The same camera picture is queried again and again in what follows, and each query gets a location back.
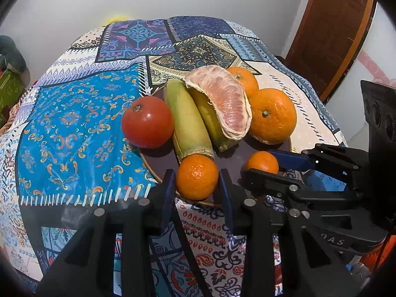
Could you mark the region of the grey plush pillow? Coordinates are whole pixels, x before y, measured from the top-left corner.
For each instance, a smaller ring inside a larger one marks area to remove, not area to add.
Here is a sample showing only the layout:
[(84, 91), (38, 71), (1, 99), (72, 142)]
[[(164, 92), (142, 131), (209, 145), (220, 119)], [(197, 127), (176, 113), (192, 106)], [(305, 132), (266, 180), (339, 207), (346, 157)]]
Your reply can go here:
[(1, 70), (9, 69), (18, 74), (25, 71), (25, 59), (9, 36), (0, 35), (0, 55)]

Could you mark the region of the peeled pomelo segment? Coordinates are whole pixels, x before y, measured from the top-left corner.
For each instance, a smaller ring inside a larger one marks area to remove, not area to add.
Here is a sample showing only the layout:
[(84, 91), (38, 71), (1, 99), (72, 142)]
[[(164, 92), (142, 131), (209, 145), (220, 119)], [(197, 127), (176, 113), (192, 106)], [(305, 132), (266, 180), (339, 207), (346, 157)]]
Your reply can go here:
[(225, 137), (240, 141), (252, 121), (252, 112), (243, 87), (226, 69), (209, 65), (194, 69), (184, 77), (188, 88), (205, 94), (213, 105)]

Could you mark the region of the green storage box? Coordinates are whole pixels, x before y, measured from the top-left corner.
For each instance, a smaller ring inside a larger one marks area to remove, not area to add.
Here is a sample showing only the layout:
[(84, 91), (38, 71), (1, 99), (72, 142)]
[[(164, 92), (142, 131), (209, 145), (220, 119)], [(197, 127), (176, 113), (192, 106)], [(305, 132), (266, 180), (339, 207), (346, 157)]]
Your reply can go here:
[(9, 119), (11, 108), (18, 102), (25, 89), (20, 76), (9, 69), (2, 73), (0, 85), (1, 125), (4, 125)]

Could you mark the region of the small mandarin orange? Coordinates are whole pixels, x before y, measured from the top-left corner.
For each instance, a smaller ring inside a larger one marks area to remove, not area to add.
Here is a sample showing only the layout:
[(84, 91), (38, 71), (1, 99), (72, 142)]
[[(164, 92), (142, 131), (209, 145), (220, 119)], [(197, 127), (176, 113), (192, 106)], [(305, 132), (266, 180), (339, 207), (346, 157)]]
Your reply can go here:
[(193, 154), (187, 156), (178, 167), (176, 188), (187, 200), (205, 200), (216, 189), (218, 178), (219, 170), (213, 160)]

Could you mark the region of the brown wooden door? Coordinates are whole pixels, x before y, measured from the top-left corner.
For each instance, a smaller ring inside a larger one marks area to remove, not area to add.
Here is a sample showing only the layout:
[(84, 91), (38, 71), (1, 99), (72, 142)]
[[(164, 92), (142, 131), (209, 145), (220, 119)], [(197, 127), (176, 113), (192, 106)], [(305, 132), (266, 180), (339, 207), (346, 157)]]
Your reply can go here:
[(374, 0), (308, 0), (286, 65), (326, 102), (362, 46)]

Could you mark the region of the medium orange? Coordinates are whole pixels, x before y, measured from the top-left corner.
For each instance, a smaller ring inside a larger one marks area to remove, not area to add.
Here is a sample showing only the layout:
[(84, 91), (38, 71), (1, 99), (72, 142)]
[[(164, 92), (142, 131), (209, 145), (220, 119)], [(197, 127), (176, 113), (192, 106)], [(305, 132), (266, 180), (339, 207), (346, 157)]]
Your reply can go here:
[(229, 67), (227, 71), (238, 80), (248, 98), (250, 98), (253, 94), (255, 94), (255, 92), (259, 90), (257, 79), (248, 69)]

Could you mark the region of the large orange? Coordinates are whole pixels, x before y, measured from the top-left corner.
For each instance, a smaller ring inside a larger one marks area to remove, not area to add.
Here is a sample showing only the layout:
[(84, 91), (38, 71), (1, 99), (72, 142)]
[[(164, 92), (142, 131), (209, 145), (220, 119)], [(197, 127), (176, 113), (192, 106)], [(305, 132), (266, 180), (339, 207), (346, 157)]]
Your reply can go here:
[(289, 139), (297, 125), (297, 112), (290, 98), (278, 89), (260, 89), (249, 98), (252, 121), (249, 135), (267, 144)]

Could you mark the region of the yellow-green banana half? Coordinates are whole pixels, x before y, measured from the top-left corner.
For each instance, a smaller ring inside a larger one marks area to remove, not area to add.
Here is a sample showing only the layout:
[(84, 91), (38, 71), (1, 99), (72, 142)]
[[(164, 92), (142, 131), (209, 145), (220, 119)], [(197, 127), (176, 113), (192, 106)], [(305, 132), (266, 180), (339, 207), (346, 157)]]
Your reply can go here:
[(180, 79), (169, 79), (163, 89), (164, 102), (174, 121), (173, 144), (179, 162), (193, 154), (214, 160), (206, 126), (192, 96)]

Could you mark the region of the red tomato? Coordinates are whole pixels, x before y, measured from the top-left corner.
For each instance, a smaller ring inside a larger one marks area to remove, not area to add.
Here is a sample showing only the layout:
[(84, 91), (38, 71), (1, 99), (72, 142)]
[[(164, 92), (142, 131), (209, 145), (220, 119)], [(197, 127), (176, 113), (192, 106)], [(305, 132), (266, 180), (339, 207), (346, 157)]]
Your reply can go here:
[(122, 115), (122, 132), (134, 146), (155, 149), (173, 135), (171, 110), (160, 98), (149, 96), (135, 100)]

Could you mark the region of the tiny mandarin orange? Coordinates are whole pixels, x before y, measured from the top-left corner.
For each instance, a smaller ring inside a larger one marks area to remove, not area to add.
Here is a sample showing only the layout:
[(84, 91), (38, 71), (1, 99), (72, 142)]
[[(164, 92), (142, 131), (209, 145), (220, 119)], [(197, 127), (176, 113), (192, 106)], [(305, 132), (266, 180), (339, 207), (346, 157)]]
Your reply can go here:
[(253, 153), (245, 163), (244, 169), (256, 169), (271, 174), (278, 174), (279, 164), (277, 159), (268, 151)]

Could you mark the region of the dark purple plate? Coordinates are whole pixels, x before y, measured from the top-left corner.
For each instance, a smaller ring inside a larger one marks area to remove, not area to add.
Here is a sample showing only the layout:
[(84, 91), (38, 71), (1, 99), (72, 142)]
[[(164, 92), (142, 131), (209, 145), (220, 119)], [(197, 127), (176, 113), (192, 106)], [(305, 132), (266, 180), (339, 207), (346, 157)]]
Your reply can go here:
[[(270, 149), (281, 149), (290, 151), (290, 141), (286, 140), (281, 145), (267, 146), (246, 136), (239, 141), (234, 147), (224, 152), (219, 152), (211, 142), (214, 151), (214, 163), (218, 169), (225, 168), (234, 183), (241, 179), (241, 171), (247, 159), (257, 151), (268, 151)], [(163, 146), (155, 149), (140, 149), (140, 156), (143, 159), (145, 167), (148, 169), (152, 177), (162, 182), (167, 169), (178, 170), (180, 162), (177, 159), (174, 149), (173, 139), (170, 138)]]

